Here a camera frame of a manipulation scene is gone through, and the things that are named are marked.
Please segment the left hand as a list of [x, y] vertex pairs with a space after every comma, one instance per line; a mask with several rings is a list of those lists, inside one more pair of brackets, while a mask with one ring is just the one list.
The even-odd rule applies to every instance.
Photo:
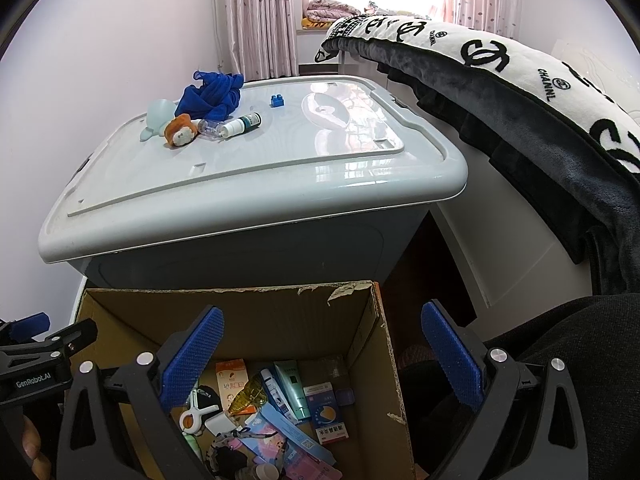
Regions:
[[48, 480], [51, 475], [50, 460], [41, 452], [40, 434], [22, 408], [11, 408], [2, 414], [2, 422], [9, 425], [10, 440], [19, 445], [18, 455], [29, 466], [34, 478]]

